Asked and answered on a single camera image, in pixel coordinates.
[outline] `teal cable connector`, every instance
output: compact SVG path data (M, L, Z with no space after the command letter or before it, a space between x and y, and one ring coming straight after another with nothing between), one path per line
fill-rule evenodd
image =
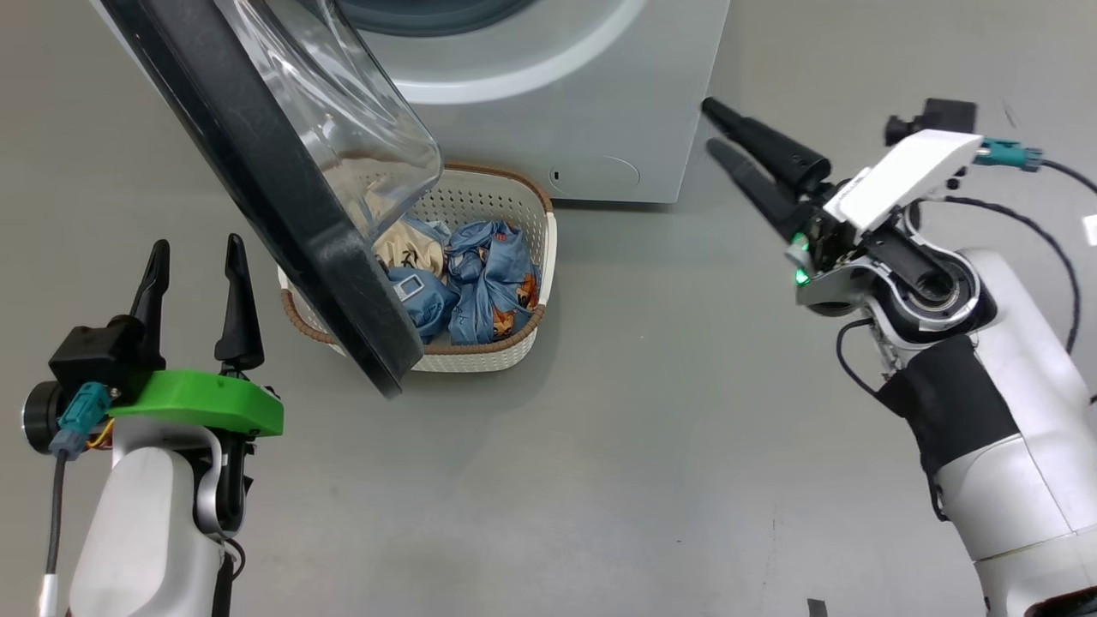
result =
M49 442L49 451L57 458L75 461L83 453L91 429L111 408L111 392L102 383L89 381L80 386L68 408L57 420L60 431Z
M983 139L983 146L975 155L975 165L993 167L1002 165L1016 167L1022 171L1039 171L1043 165L1043 150L1040 148L1026 148L1020 142L1009 142L1006 139Z

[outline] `orange wire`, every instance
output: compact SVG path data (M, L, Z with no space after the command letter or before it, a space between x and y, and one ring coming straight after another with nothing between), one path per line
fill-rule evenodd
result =
M103 441L105 441L106 438L110 437L113 431L114 431L114 418L111 418L111 420L106 423L106 426L103 427L103 431L99 434L99 437L95 437L94 441L88 441L87 444L88 449L89 450L99 449L100 446L103 445Z

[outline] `clothes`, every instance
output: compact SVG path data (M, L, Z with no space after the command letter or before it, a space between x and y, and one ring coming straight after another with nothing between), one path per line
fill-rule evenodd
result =
M449 237L450 229L440 221L425 223L404 216L373 243L373 253L388 268L429 270L440 279L444 273L442 247Z
M505 221L468 223L445 248L451 288L461 300L450 317L454 345L502 340L520 330L538 305L541 272L522 231Z
M412 274L422 281L423 289L404 301L404 308L415 323L423 345L430 343L450 322L450 312L456 305L459 295L438 280L430 270L415 268L389 268L388 280L393 284L407 280Z

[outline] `gray floor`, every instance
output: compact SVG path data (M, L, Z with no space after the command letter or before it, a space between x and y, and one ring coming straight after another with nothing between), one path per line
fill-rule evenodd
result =
M740 0L713 89L844 173L879 157L889 114L927 96L976 100L984 132L1097 173L1095 18L1087 0ZM168 237L165 355L214 369L237 231L267 337L255 377L289 416L250 467L236 615L795 616L807 597L846 617L982 614L906 428L841 374L838 323L793 306L779 243L699 148L675 206L559 213L556 289L524 362L414 375L385 402L285 322L271 260L84 1L9 2L0 24L7 613L31 614L41 576L50 465L14 412L45 360L71 326L124 311ZM964 193L1044 222L1093 298L1077 224L1093 195L1004 170ZM1003 249L1065 332L1067 288L1038 239L940 207L934 238ZM1093 378L1085 315L1076 358ZM872 370L863 340L851 356ZM70 472L65 580L106 464L92 455Z

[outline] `clothing tag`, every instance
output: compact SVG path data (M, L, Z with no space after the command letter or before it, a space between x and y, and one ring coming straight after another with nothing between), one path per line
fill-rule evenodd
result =
M411 274L393 285L393 289L396 290L396 298L399 298L400 302L407 302L412 295L422 291L425 287L427 285L422 284L422 279L419 278L419 274Z
M1086 231L1086 240L1089 246L1097 246L1097 214L1090 214L1082 218L1082 227Z

